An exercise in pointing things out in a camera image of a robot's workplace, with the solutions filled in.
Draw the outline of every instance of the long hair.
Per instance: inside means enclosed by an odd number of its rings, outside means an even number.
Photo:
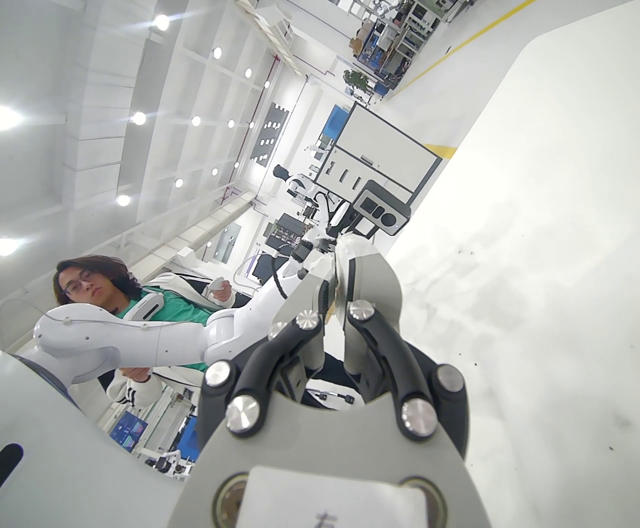
[[[108,278],[113,285],[133,300],[140,298],[142,288],[140,283],[127,269],[127,265],[120,259],[105,257],[103,255],[87,255],[76,259],[61,260],[56,266],[56,273],[53,276],[53,293],[60,305],[66,305],[73,301],[67,297],[60,286],[60,273],[68,268],[90,269]]]

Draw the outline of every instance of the floor stripe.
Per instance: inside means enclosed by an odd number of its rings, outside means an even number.
[[[441,62],[444,62],[446,59],[448,59],[449,57],[451,57],[456,51],[461,50],[462,48],[464,48],[464,46],[466,46],[467,44],[473,42],[476,38],[478,38],[479,36],[484,35],[487,31],[493,29],[495,26],[497,26],[498,24],[500,24],[501,22],[504,22],[505,20],[511,18],[512,16],[514,16],[516,13],[522,11],[525,7],[530,6],[531,4],[533,4],[533,2],[535,2],[536,0],[525,0],[522,4],[520,4],[519,6],[514,7],[511,11],[509,11],[508,13],[504,14],[503,16],[501,16],[499,19],[497,19],[496,21],[492,22],[491,24],[489,24],[488,26],[486,26],[484,29],[481,29],[480,31],[478,31],[474,36],[466,39],[462,44],[460,44],[459,46],[456,46],[454,49],[452,49],[449,53],[447,53],[444,57],[440,58],[438,61],[434,62],[431,66],[429,66],[425,71],[423,71],[420,75],[418,75],[415,79],[412,79],[411,81],[409,81],[407,84],[405,84],[402,88],[400,88],[400,90],[398,90],[397,92],[394,92],[391,97],[389,97],[389,99],[393,99],[398,93],[400,93],[401,91],[403,91],[405,88],[411,86],[414,82],[416,82],[418,79],[420,79],[420,77],[422,77],[425,73],[430,72],[431,70],[433,70],[438,64],[440,64]]]
[[[451,159],[458,149],[457,147],[444,147],[443,145],[429,145],[428,143],[425,143],[424,146],[427,147],[434,154],[438,154],[438,156],[443,157],[444,159]]]

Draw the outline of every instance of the silver bolt head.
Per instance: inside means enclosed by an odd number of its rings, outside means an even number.
[[[275,339],[275,337],[282,332],[282,329],[287,326],[287,323],[273,323],[271,325],[271,329],[269,330],[269,334],[268,334],[268,338],[269,341],[271,341],[271,339]]]
[[[438,382],[449,392],[460,392],[465,386],[465,379],[453,365],[441,365],[436,372]]]
[[[408,431],[421,438],[436,432],[438,415],[433,405],[422,398],[412,398],[402,405],[402,421]]]
[[[359,299],[349,305],[349,313],[356,321],[368,321],[376,313],[376,309],[369,301]]]
[[[229,431],[244,433],[256,425],[260,417],[260,404],[248,394],[236,396],[227,406],[225,417]]]
[[[302,330],[313,330],[320,323],[320,317],[315,310],[302,310],[296,316],[296,324]]]
[[[231,365],[228,361],[216,361],[204,373],[204,381],[210,387],[224,385],[231,375]]]

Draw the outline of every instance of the green shirt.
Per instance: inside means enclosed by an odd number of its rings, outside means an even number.
[[[206,326],[207,319],[215,311],[207,310],[206,308],[201,308],[199,306],[191,304],[189,301],[186,301],[185,299],[180,297],[177,293],[173,293],[169,290],[163,290],[161,288],[149,286],[146,286],[145,289],[157,291],[164,297],[164,307],[151,317],[151,321],[186,321],[188,323],[200,323],[202,326]],[[116,317],[122,319],[130,309],[138,304],[139,301],[140,299],[131,301],[129,303],[129,306],[124,311],[117,314]],[[207,370],[207,365],[205,363],[193,363],[191,365],[182,366],[201,372]]]

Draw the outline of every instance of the label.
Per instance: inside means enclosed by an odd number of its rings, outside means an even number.
[[[428,528],[415,488],[256,466],[236,528]]]

